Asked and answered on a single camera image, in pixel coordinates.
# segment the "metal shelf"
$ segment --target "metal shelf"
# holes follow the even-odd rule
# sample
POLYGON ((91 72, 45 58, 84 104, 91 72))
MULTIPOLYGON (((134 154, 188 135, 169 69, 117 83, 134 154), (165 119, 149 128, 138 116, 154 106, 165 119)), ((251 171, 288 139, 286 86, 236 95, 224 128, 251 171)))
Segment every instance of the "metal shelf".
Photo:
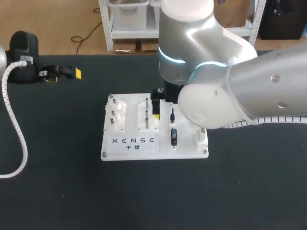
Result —
MULTIPOLYGON (((249 36, 249 42, 254 46, 257 39, 260 22, 263 15, 264 6, 266 0, 254 0, 255 1, 255 15, 254 23, 250 20, 246 20, 245 26, 227 28, 228 31, 243 37, 249 36)), ((113 51, 112 39, 138 39, 138 38, 158 38, 159 30, 155 27, 154 12, 149 10, 147 12, 147 29, 146 30, 118 30, 116 22, 114 22, 113 16, 108 16, 107 0, 99 0, 101 18, 104 26, 106 45, 108 51, 113 51)))
POLYGON ((111 33, 113 39, 159 38, 159 30, 156 29, 154 12, 152 11, 147 11, 146 30, 118 30, 113 17, 111 17, 110 24, 113 25, 111 33))

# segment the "white cable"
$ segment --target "white cable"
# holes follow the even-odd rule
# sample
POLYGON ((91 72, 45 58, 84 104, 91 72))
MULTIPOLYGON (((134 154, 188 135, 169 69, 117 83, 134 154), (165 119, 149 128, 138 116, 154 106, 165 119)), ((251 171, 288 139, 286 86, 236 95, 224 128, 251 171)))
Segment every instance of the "white cable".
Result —
POLYGON ((22 66, 26 66, 26 65, 27 65, 26 61, 13 62, 12 64, 10 64, 6 68, 6 70, 3 74, 3 78, 2 78, 2 96, 3 96, 4 104, 5 104, 6 109, 9 113, 9 115, 10 115, 11 121, 12 121, 14 127, 15 127, 15 130, 16 130, 17 135, 19 137, 21 146, 23 147, 23 161, 21 162, 21 165, 19 166, 19 168, 16 171, 14 171, 10 174, 7 174, 7 175, 0 175, 0 179, 11 178, 11 177, 14 177, 17 174, 19 174, 24 169, 25 164, 27 163, 27 160, 28 160, 27 144, 25 142, 25 139, 24 139, 23 133, 21 132, 19 124, 16 120, 16 117, 13 113, 13 110, 12 110, 12 107, 11 107, 11 104, 10 104, 10 100, 9 100, 9 96, 8 96, 8 90, 7 90, 7 83, 8 83, 8 77, 9 77, 10 72, 16 67, 22 67, 22 66))
POLYGON ((307 117, 301 116, 272 116, 272 117, 262 117, 253 120, 252 124, 249 124, 247 121, 239 121, 224 126, 223 128, 240 128, 249 125, 260 125, 267 123, 299 123, 299 124, 307 124, 307 117))

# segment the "black table surface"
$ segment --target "black table surface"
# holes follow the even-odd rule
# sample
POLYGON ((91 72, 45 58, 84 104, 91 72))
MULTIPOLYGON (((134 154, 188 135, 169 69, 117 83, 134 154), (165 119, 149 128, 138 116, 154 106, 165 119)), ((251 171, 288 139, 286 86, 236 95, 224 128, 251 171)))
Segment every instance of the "black table surface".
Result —
MULTIPOLYGON (((205 160, 100 160, 110 93, 163 87, 156 56, 46 56, 82 80, 9 84, 28 145, 0 181, 1 230, 305 230, 307 126, 209 130, 205 160)), ((0 173, 21 146, 0 103, 0 173)))

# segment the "black cable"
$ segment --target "black cable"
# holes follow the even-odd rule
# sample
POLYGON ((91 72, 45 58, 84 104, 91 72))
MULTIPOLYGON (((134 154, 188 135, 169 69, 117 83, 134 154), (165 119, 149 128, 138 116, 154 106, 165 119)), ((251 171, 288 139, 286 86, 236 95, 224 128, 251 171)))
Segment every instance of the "black cable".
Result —
MULTIPOLYGON (((95 8, 95 9, 93 9, 93 12, 94 12, 94 13, 100 13, 100 9, 99 9, 99 8, 95 8)), ((101 24, 102 24, 102 22, 100 22, 97 26, 95 26, 95 28, 90 32, 90 34, 89 34, 85 39, 83 39, 81 36, 72 36, 72 37, 71 37, 71 41, 72 41, 72 42, 80 42, 80 44, 79 44, 78 47, 77 47, 76 55, 78 54, 79 48, 80 48, 80 46, 82 45, 82 43, 83 43, 86 39, 88 39, 88 38, 92 35, 92 33, 95 31, 95 29, 96 29, 98 26, 100 26, 101 24)))

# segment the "label sticker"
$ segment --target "label sticker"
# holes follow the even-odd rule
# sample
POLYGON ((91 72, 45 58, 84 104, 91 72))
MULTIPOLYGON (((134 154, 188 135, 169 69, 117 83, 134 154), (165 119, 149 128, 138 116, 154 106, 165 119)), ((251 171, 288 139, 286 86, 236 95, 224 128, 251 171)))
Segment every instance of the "label sticker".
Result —
POLYGON ((107 153, 158 152, 159 137, 152 136, 112 136, 106 144, 107 153))
POLYGON ((30 61, 33 64, 33 57, 26 56, 26 55, 20 55, 21 61, 30 61))

